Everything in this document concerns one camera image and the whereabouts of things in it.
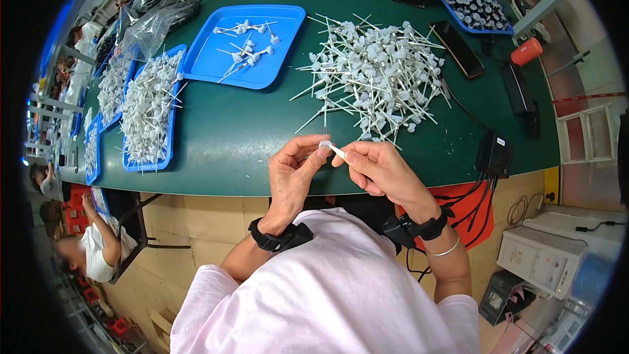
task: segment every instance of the white wall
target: white wall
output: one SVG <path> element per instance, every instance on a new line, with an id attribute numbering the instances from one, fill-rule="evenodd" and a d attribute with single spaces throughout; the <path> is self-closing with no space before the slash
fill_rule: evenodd
<path id="1" fill-rule="evenodd" d="M 607 36 L 589 0 L 564 0 L 555 9 L 579 52 Z"/>

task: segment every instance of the cardboard box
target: cardboard box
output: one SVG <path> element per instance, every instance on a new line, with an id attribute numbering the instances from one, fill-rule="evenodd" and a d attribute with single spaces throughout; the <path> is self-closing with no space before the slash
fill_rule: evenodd
<path id="1" fill-rule="evenodd" d="M 170 330 L 177 315 L 164 308 L 161 312 L 151 309 L 151 321 L 157 335 L 157 342 L 166 351 L 170 352 Z"/>

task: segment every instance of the blue plastic tray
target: blue plastic tray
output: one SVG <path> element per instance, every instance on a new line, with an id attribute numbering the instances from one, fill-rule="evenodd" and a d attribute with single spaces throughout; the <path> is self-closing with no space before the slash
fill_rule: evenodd
<path id="1" fill-rule="evenodd" d="M 124 88 L 122 89 L 122 99 L 121 99 L 122 103 L 124 103 L 124 97 L 126 95 L 126 90 L 129 88 L 129 81 L 131 81 L 133 79 L 133 70 L 134 69 L 135 69 L 135 60 L 131 60 L 131 63 L 129 64 L 129 71 L 126 73 L 126 80 L 124 81 Z M 117 113 L 114 116 L 114 118 L 112 118 L 111 122 L 107 123 L 104 126 L 100 126 L 99 127 L 99 131 L 100 132 L 105 131 L 106 128 L 108 128 L 109 126 L 111 126 L 114 123 L 118 122 L 120 120 L 120 118 L 122 118 L 122 111 Z"/>
<path id="2" fill-rule="evenodd" d="M 95 192 L 100 192 L 101 196 L 103 196 L 103 203 L 105 204 L 105 209 L 100 209 L 98 207 L 98 204 L 96 203 L 96 197 L 94 196 Z M 92 186 L 92 199 L 94 200 L 94 208 L 96 209 L 96 212 L 109 216 L 109 204 L 107 204 L 107 197 L 105 197 L 105 193 L 103 193 L 102 188 L 98 186 Z"/>
<path id="3" fill-rule="evenodd" d="M 81 97 L 79 98 L 79 107 L 83 106 L 83 102 L 85 100 L 85 92 L 86 92 L 87 88 L 83 87 L 83 90 L 81 91 Z M 81 117 L 83 116 L 82 112 L 77 112 L 74 114 L 74 118 L 72 119 L 72 132 L 70 133 L 70 138 L 74 138 L 74 136 L 76 136 L 79 133 L 79 130 L 81 128 Z"/>
<path id="4" fill-rule="evenodd" d="M 114 29 L 118 27 L 118 22 L 120 22 L 120 20 L 117 19 L 114 23 Z M 101 75 L 101 73 L 105 69 L 105 66 L 107 66 L 107 63 L 109 63 L 109 59 L 111 58 L 111 55 L 114 53 L 114 49 L 116 49 L 115 44 L 113 47 L 111 47 L 111 51 L 109 51 L 109 54 L 107 54 L 107 56 L 105 57 L 105 60 L 101 63 L 101 66 L 98 67 L 98 69 L 96 70 L 96 73 L 94 73 L 94 76 L 92 77 L 92 81 L 97 79 Z"/>
<path id="5" fill-rule="evenodd" d="M 477 34 L 510 34 L 510 35 L 513 34 L 513 28 L 511 27 L 511 24 L 507 24 L 507 30 L 488 30 L 488 29 L 477 30 L 477 29 L 468 28 L 463 23 L 463 21 L 461 21 L 459 17 L 457 17 L 457 14 L 454 13 L 454 9 L 450 7 L 450 5 L 447 4 L 445 0 L 441 0 L 441 2 L 444 4 L 445 9 L 448 10 L 450 15 L 454 19 L 454 22 L 456 22 L 457 25 L 459 25 L 459 28 L 463 29 L 466 32 L 477 33 Z"/>
<path id="6" fill-rule="evenodd" d="M 96 70 L 96 73 L 94 73 L 94 76 L 92 77 L 92 81 L 97 79 L 98 77 L 100 77 L 100 75 L 102 74 L 103 70 L 105 69 L 105 66 L 107 66 L 107 64 L 109 63 L 109 59 L 111 58 L 111 55 L 114 53 L 114 49 L 115 48 L 116 48 L 116 46 L 113 46 L 111 48 L 111 51 L 109 51 L 107 56 L 105 56 L 105 60 L 101 63 L 101 66 L 98 67 L 98 69 Z"/>
<path id="7" fill-rule="evenodd" d="M 216 51 L 216 48 L 225 51 L 238 51 L 230 43 L 239 47 L 247 40 L 251 33 L 251 41 L 256 46 L 254 52 L 263 51 L 271 45 L 271 34 L 267 30 L 261 34 L 255 30 L 248 30 L 245 34 L 231 37 L 225 34 L 214 34 L 213 30 L 219 28 L 233 28 L 236 23 L 244 23 L 249 20 L 252 25 L 264 22 L 277 21 L 271 25 L 273 34 L 279 37 L 280 42 L 273 45 L 273 55 L 264 54 L 256 62 L 255 67 L 245 66 L 234 74 L 225 78 L 221 83 L 249 89 L 263 89 L 268 87 L 277 77 L 282 62 L 291 47 L 291 43 L 306 16 L 303 8 L 289 5 L 242 5 L 222 7 L 205 21 L 199 34 L 194 38 L 190 51 L 185 58 L 184 77 L 190 80 L 217 82 L 223 78 L 227 69 L 232 66 L 232 58 L 225 52 Z"/>
<path id="8" fill-rule="evenodd" d="M 85 170 L 85 181 L 87 182 L 88 186 L 91 185 L 96 180 L 96 178 L 98 178 L 98 176 L 101 174 L 101 132 L 98 131 L 98 127 L 100 127 L 100 123 L 101 123 L 101 114 L 97 114 L 94 120 L 87 127 L 87 130 L 85 131 L 85 144 L 87 147 L 87 144 L 89 143 L 89 132 L 92 130 L 94 126 L 96 126 L 96 129 L 97 129 L 96 131 L 96 168 L 94 169 L 94 172 L 92 173 L 91 176 L 87 174 L 87 169 Z"/>
<path id="9" fill-rule="evenodd" d="M 185 46 L 185 44 L 180 44 L 180 45 L 177 45 L 175 48 L 169 49 L 168 51 L 166 51 L 166 55 L 168 56 L 176 55 L 177 52 L 179 51 L 184 51 L 184 56 L 179 61 L 179 66 L 177 67 L 177 73 L 181 73 L 181 69 L 184 66 L 185 52 L 187 51 L 187 47 Z M 146 66 L 146 64 L 142 65 L 138 69 L 133 79 L 136 79 L 138 77 L 138 75 L 144 69 L 144 66 Z M 180 81 L 175 82 L 175 85 L 173 85 L 172 87 L 172 94 L 177 95 L 177 91 L 179 90 L 180 83 L 181 83 Z M 173 106 L 172 104 L 170 105 L 170 114 L 168 115 L 168 133 L 166 135 L 166 150 L 164 151 L 164 154 L 166 155 L 166 159 L 157 160 L 157 163 L 144 163 L 142 165 L 139 165 L 136 163 L 129 163 L 129 154 L 123 153 L 122 166 L 125 171 L 155 171 L 156 169 L 160 170 L 160 169 L 166 168 L 169 161 L 172 159 L 172 137 L 173 137 L 174 127 L 175 127 L 175 108 L 177 107 Z M 122 137 L 123 149 L 124 149 L 125 143 L 126 143 L 126 135 Z"/>

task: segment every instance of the smartphone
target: smartphone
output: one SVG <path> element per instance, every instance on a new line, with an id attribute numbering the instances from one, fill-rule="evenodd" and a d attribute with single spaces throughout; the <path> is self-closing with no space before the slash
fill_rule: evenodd
<path id="1" fill-rule="evenodd" d="M 434 27 L 433 33 L 441 40 L 446 49 L 451 53 L 457 65 L 468 80 L 485 73 L 485 67 L 472 48 L 463 40 L 455 26 L 446 20 L 431 22 L 430 28 Z"/>

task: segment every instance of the white container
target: white container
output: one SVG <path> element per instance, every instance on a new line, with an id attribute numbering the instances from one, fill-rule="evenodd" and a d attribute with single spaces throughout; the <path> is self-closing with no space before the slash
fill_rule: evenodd
<path id="1" fill-rule="evenodd" d="M 503 232 L 496 263 L 540 290 L 563 299 L 586 248 L 581 241 L 517 227 Z"/>

